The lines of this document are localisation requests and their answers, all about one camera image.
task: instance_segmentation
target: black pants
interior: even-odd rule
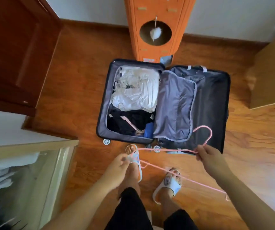
[[[153,230],[146,209],[137,192],[132,187],[125,189],[121,202],[105,227],[106,230]],[[177,210],[164,221],[164,230],[198,230],[193,220],[185,210]]]

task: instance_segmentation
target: wooden floor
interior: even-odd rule
[[[174,64],[204,65],[231,76],[229,119],[224,156],[234,173],[275,210],[275,105],[249,110],[250,90],[245,71],[257,50],[182,42]],[[100,178],[111,160],[127,143],[105,146],[95,129],[109,63],[115,58],[133,59],[127,29],[66,25],[38,103],[33,128],[78,136],[73,167],[63,195],[63,208]],[[218,188],[202,164],[191,155],[142,151],[140,157],[159,166],[177,167],[195,181]],[[151,195],[164,177],[155,168],[143,170],[141,198],[162,226],[159,206]],[[112,191],[99,208],[89,229],[104,229],[116,207]],[[174,198],[200,229],[246,229],[224,195],[184,181]]]

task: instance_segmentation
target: white wall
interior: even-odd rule
[[[47,1],[60,18],[127,25],[124,0]],[[275,0],[197,0],[185,32],[271,41],[275,36]]]
[[[0,146],[67,140],[51,135],[22,130],[25,115],[0,111]]]

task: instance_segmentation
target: leg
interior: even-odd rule
[[[164,179],[164,184],[170,184],[170,177],[172,177],[178,184],[181,185],[181,178],[173,174],[167,174]],[[174,191],[168,187],[162,187],[158,192],[158,199],[161,203],[162,213],[164,217],[164,229],[165,230],[180,230],[180,229],[193,229],[198,230],[189,214],[181,209],[176,204],[172,197],[174,197]]]
[[[130,154],[134,147],[129,147],[126,153]],[[136,229],[152,230],[146,209],[140,200],[140,188],[138,185],[139,167],[136,163],[130,163],[126,171],[124,181],[118,188],[120,203],[107,224],[105,230],[110,229]]]

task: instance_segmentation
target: slipper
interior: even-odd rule
[[[135,149],[138,149],[138,147],[135,144],[130,144],[130,145],[128,145],[126,147],[125,152],[127,151],[128,147],[132,147],[132,146],[135,147]],[[128,160],[129,160],[130,163],[136,163],[136,164],[138,164],[138,167],[139,167],[139,177],[140,177],[140,179],[139,179],[138,182],[142,181],[143,175],[142,175],[142,168],[141,168],[140,162],[139,162],[139,151],[137,150],[135,153],[128,154],[127,158],[128,158]]]
[[[178,172],[179,175],[180,175],[180,172],[177,169],[175,169],[175,168],[170,169],[170,171],[174,172],[174,173]],[[163,179],[163,181],[161,182],[161,184],[158,186],[158,188],[156,188],[155,192],[152,195],[152,199],[157,204],[161,204],[161,203],[159,203],[158,201],[156,201],[155,197],[156,197],[156,195],[158,194],[159,190],[162,187],[167,187],[167,188],[171,189],[174,192],[174,195],[173,195],[173,197],[174,197],[178,193],[178,191],[180,190],[181,185],[177,182],[176,179],[174,179],[174,177],[172,176],[171,173],[167,173],[166,177]]]

